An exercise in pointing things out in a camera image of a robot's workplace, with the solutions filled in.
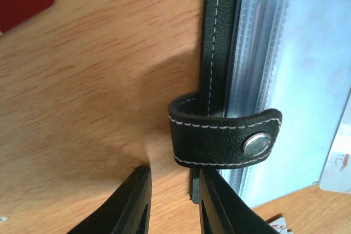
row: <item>snap button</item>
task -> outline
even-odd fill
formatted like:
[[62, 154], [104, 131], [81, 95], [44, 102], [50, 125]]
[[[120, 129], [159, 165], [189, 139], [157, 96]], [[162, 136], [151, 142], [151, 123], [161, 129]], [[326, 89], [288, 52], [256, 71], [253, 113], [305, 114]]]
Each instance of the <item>snap button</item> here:
[[249, 137], [242, 148], [247, 157], [259, 156], [270, 144], [270, 135], [267, 133], [257, 133]]

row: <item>white stitching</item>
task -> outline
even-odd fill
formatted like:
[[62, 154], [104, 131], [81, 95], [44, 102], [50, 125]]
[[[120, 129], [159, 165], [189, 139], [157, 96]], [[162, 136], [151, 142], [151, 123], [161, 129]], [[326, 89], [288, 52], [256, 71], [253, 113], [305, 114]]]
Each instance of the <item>white stitching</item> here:
[[216, 25], [217, 25], [217, 16], [218, 16], [218, 5], [219, 5], [219, 0], [216, 0], [216, 15], [214, 16], [214, 27], [213, 27], [213, 41], [212, 41], [211, 69], [210, 69], [210, 91], [208, 92], [207, 116], [210, 116], [210, 108], [211, 108], [212, 73], [213, 73], [212, 68], [213, 68], [213, 60], [214, 60], [214, 45], [216, 44]]
[[252, 162], [256, 162], [257, 160], [260, 160], [260, 159], [265, 159], [267, 156], [269, 156], [270, 152], [272, 150], [269, 150], [268, 153], [266, 153], [264, 156], [261, 156], [261, 157], [257, 157], [256, 159], [253, 159], [253, 160], [249, 160], [247, 162], [241, 162], [241, 163], [234, 163], [234, 164], [212, 164], [212, 163], [197, 163], [197, 162], [189, 162], [189, 161], [184, 161], [184, 160], [181, 160], [179, 159], [175, 154], [173, 154], [173, 157], [178, 160], [179, 162], [181, 163], [185, 163], [185, 164], [196, 164], [196, 165], [220, 165], [220, 166], [225, 166], [225, 165], [229, 165], [229, 166], [239, 166], [239, 165], [243, 165], [243, 164], [249, 164], [249, 163], [252, 163]]
[[186, 100], [186, 101], [183, 101], [182, 103], [180, 103], [180, 104], [185, 104], [186, 102], [188, 102], [188, 101], [194, 101], [194, 100], [196, 100], [196, 98], [192, 98], [192, 99], [189, 99], [189, 100]]
[[193, 124], [193, 123], [184, 123], [184, 122], [179, 122], [175, 119], [173, 119], [171, 116], [168, 115], [168, 118], [171, 120], [171, 122], [176, 123], [177, 125], [185, 125], [185, 126], [193, 126], [193, 127], [201, 127], [201, 128], [210, 128], [210, 129], [245, 129], [247, 127], [255, 127], [264, 123], [269, 123], [271, 121], [276, 121], [278, 122], [278, 125], [281, 126], [281, 122], [278, 118], [271, 118], [265, 121], [261, 121], [258, 123], [253, 123], [253, 124], [247, 124], [243, 126], [210, 126], [210, 125], [200, 125], [200, 124]]

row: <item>leather cover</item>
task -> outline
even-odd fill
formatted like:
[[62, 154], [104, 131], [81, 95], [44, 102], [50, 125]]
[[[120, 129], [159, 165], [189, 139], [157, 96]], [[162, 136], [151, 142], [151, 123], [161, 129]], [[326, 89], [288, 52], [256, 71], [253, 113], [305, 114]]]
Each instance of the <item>leather cover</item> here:
[[252, 211], [215, 169], [200, 169], [203, 234], [277, 234]]
[[67, 234], [148, 234], [151, 189], [150, 167], [138, 166], [104, 204]]
[[[224, 118], [230, 88], [229, 53], [237, 0], [205, 0], [197, 94], [175, 99], [169, 105], [169, 120], [175, 161], [185, 167], [241, 168], [265, 160], [281, 123], [278, 110], [238, 119]], [[242, 153], [245, 140], [257, 132], [271, 136], [269, 148], [260, 156]]]

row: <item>wooden table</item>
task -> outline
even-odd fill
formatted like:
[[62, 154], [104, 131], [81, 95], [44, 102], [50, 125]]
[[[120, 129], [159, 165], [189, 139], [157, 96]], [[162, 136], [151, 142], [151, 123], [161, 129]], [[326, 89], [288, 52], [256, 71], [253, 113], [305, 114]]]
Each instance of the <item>wooden table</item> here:
[[[0, 37], [0, 233], [65, 233], [140, 164], [150, 233], [200, 233], [167, 105], [197, 88], [203, 0], [56, 0]], [[317, 186], [255, 211], [351, 233], [351, 196]]]

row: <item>black leather card holder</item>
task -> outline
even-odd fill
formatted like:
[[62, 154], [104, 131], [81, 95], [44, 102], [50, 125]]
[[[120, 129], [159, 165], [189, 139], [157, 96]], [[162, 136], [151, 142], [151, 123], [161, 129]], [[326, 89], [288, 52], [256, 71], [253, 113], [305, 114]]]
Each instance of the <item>black leather card holder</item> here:
[[[199, 91], [175, 99], [168, 108], [174, 160], [185, 167], [233, 169], [257, 164], [268, 158], [279, 133], [279, 109], [225, 117], [236, 5], [237, 0], [204, 1]], [[269, 134], [269, 147], [254, 157], [244, 155], [245, 142], [257, 133]]]

